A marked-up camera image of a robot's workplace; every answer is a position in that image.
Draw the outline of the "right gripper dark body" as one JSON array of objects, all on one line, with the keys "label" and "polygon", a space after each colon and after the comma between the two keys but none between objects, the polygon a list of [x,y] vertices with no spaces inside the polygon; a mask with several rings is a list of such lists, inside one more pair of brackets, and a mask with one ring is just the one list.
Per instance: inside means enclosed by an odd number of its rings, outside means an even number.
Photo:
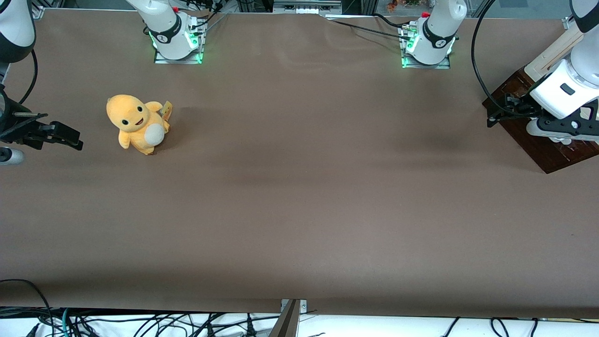
[{"label": "right gripper dark body", "polygon": [[4,88],[0,88],[0,140],[5,140],[11,127],[11,99]]}]

